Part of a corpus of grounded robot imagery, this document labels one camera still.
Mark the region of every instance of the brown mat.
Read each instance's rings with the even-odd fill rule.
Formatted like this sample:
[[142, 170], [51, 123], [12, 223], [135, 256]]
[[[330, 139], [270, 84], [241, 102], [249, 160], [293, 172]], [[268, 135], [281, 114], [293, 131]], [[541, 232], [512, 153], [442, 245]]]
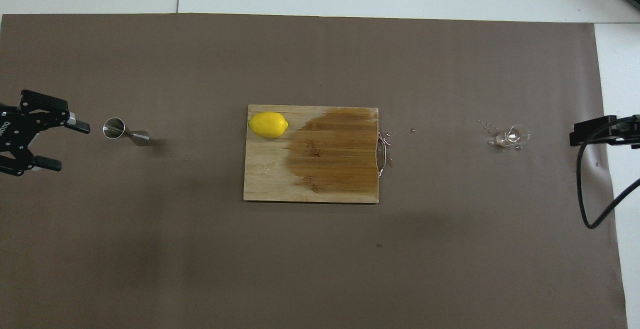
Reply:
[[[602, 114], [592, 24], [4, 15], [0, 88], [93, 129], [32, 146], [62, 172], [0, 175], [3, 328], [626, 327], [614, 218], [582, 224], [568, 143]], [[243, 201], [250, 103], [379, 108], [379, 204]], [[496, 154], [477, 120], [532, 138]]]

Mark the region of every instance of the jigger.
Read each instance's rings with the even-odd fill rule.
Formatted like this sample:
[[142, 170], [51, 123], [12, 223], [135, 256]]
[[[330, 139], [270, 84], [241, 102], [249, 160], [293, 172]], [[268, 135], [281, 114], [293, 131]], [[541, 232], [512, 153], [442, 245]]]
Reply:
[[124, 121], [119, 117], [112, 117], [111, 119], [104, 122], [104, 126], [102, 127], [102, 132], [104, 136], [109, 139], [118, 139], [128, 137], [138, 147], [144, 147], [145, 145], [149, 145], [149, 133], [144, 130], [129, 130], [128, 127], [124, 124]]

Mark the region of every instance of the cutting board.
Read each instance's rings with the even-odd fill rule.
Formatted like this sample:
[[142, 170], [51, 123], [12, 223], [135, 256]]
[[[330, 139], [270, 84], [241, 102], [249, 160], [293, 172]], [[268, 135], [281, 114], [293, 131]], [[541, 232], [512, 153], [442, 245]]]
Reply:
[[249, 105], [281, 113], [288, 128], [267, 139], [247, 125], [244, 199], [378, 203], [378, 108]]

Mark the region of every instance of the black cable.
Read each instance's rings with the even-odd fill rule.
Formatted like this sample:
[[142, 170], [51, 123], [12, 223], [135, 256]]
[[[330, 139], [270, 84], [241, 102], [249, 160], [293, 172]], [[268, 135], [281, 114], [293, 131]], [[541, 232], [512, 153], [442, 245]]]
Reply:
[[592, 142], [592, 140], [594, 140], [594, 138], [597, 135], [602, 133], [605, 129], [620, 123], [624, 123], [624, 122], [633, 123], [637, 119], [638, 119], [637, 115], [632, 115], [627, 117], [621, 117], [620, 119], [616, 119], [606, 124], [602, 124], [601, 126], [596, 128], [592, 133], [590, 133], [586, 137], [584, 142], [582, 142], [582, 144], [580, 145], [580, 149], [578, 150], [578, 158], [576, 160], [576, 165], [575, 165], [575, 182], [578, 186], [578, 204], [580, 205], [580, 214], [582, 215], [582, 221], [584, 222], [585, 226], [589, 229], [594, 229], [598, 227], [602, 223], [604, 218], [606, 218], [613, 211], [613, 209], [620, 202], [622, 202], [622, 199], [626, 198], [627, 195], [629, 195], [631, 192], [633, 192], [633, 190], [635, 190], [635, 188], [638, 188], [638, 186], [640, 186], [640, 178], [636, 179], [636, 181], [634, 181], [633, 183], [631, 183], [631, 185], [626, 187], [625, 190], [622, 190], [622, 192], [618, 194], [617, 197], [615, 197], [615, 199], [613, 199], [613, 201], [611, 201], [608, 204], [608, 206], [606, 206], [605, 210], [601, 213], [601, 215], [599, 215], [598, 219], [596, 219], [593, 223], [589, 223], [589, 219], [587, 219], [587, 214], [585, 213], [585, 204], [583, 203], [583, 180], [581, 178], [581, 175], [582, 175], [581, 165], [583, 162], [583, 153], [585, 153], [585, 148], [587, 147], [587, 145], [589, 145], [590, 142]]

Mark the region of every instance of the yellow lemon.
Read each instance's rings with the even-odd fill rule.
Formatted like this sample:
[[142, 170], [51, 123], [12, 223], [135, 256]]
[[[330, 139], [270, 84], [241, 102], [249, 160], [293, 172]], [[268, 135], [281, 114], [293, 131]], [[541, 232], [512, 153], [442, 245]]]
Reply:
[[288, 126], [282, 114], [273, 111], [259, 112], [249, 120], [251, 131], [265, 138], [278, 138]]

